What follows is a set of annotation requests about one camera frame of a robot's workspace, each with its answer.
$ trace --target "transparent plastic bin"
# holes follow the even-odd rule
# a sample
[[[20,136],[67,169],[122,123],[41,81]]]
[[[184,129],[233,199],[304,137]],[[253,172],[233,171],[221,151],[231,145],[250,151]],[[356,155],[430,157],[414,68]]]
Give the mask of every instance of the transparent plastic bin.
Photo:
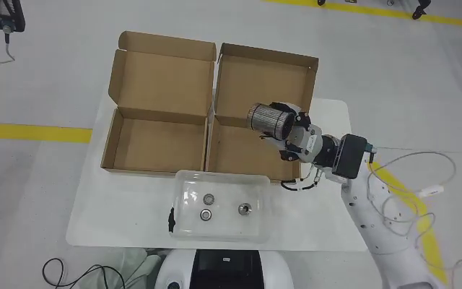
[[[268,239],[271,216],[268,177],[178,171],[175,182],[172,237],[251,243]],[[206,194],[213,195],[213,204],[204,202]],[[245,203],[251,211],[241,215],[239,206]],[[204,209],[212,213],[209,220],[201,219]]]

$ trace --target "cardboard box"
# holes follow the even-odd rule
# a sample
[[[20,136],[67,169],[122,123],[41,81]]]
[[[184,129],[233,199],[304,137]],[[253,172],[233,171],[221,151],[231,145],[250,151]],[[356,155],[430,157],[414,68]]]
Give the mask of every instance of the cardboard box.
[[[206,171],[273,181],[301,177],[300,163],[282,161],[277,148],[246,129],[246,117],[254,103],[293,103],[309,111],[317,69],[314,57],[223,44]]]
[[[124,32],[118,45],[109,85],[118,108],[101,167],[202,171],[215,44]]]

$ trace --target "metal bearing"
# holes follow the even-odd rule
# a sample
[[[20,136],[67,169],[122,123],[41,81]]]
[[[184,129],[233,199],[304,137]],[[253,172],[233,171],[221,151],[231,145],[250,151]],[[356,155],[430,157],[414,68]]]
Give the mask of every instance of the metal bearing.
[[[204,198],[202,199],[204,204],[210,206],[211,204],[215,203],[215,197],[213,194],[205,194]]]
[[[212,218],[212,211],[209,209],[203,209],[201,211],[201,220],[208,221]]]
[[[242,216],[247,216],[252,212],[252,206],[249,203],[243,203],[239,205],[237,210]]]

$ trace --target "table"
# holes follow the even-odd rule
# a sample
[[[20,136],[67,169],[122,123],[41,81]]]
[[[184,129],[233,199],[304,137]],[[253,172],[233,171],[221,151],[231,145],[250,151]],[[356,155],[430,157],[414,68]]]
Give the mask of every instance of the table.
[[[309,191],[271,185],[273,230],[265,243],[183,241],[168,233],[173,177],[110,173],[100,167],[115,103],[104,95],[88,147],[66,240],[75,246],[285,251],[364,251],[366,245],[340,197],[340,184],[321,179]],[[310,117],[324,134],[351,132],[347,105],[313,99]],[[302,166],[302,174],[310,165]]]

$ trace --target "yellow tape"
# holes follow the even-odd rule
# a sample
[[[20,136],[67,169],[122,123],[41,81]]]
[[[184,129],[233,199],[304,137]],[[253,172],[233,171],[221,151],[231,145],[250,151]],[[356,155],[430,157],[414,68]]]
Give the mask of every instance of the yellow tape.
[[[409,20],[412,20],[411,16],[412,16],[412,13],[414,13],[414,11],[413,12],[403,12],[403,11],[398,11],[398,10],[364,7],[364,6],[359,6],[359,5],[331,3],[329,2],[329,0],[327,0],[323,6],[319,6],[316,0],[263,0],[263,1],[280,3],[280,4],[308,6],[308,7],[313,7],[313,8],[330,9],[330,10],[351,12],[351,13],[360,13],[360,14],[377,15],[377,16],[392,17],[392,18],[409,19]],[[434,23],[449,24],[449,25],[462,25],[462,19],[442,17],[442,16],[436,16],[436,15],[422,15],[422,17],[420,17],[418,21],[434,22]]]
[[[379,163],[373,163],[371,165],[373,170],[377,170],[380,167]],[[386,183],[390,184],[391,186],[395,186],[397,188],[403,189],[406,191],[406,187],[397,179],[395,178],[389,171],[387,171],[385,168],[377,171],[377,175],[384,180]],[[401,201],[404,202],[413,212],[416,212],[416,206],[417,209],[419,210],[419,214],[427,214],[428,209],[427,206],[425,205],[424,202],[421,201],[419,197],[417,197],[415,194],[412,194],[411,192],[402,192],[397,189],[390,188],[390,191],[392,191],[394,194],[398,195],[401,199]],[[423,217],[422,219],[417,221],[417,230],[419,233],[423,233],[430,227],[431,225],[431,217]],[[423,252],[425,258],[428,260],[430,264],[433,264],[437,267],[443,267],[443,258],[441,257],[440,253],[440,247],[438,246],[438,241],[435,236],[435,232],[433,229],[430,229],[428,232],[426,232],[422,237],[421,237],[421,242],[422,242],[422,247],[423,247]],[[444,284],[448,284],[448,279],[446,277],[445,271],[441,269],[437,269],[433,266],[428,266],[428,269],[430,272],[438,279],[440,279],[441,282]]]
[[[90,143],[91,129],[56,126],[27,126],[23,124],[0,124],[0,139],[26,139],[49,142]]]

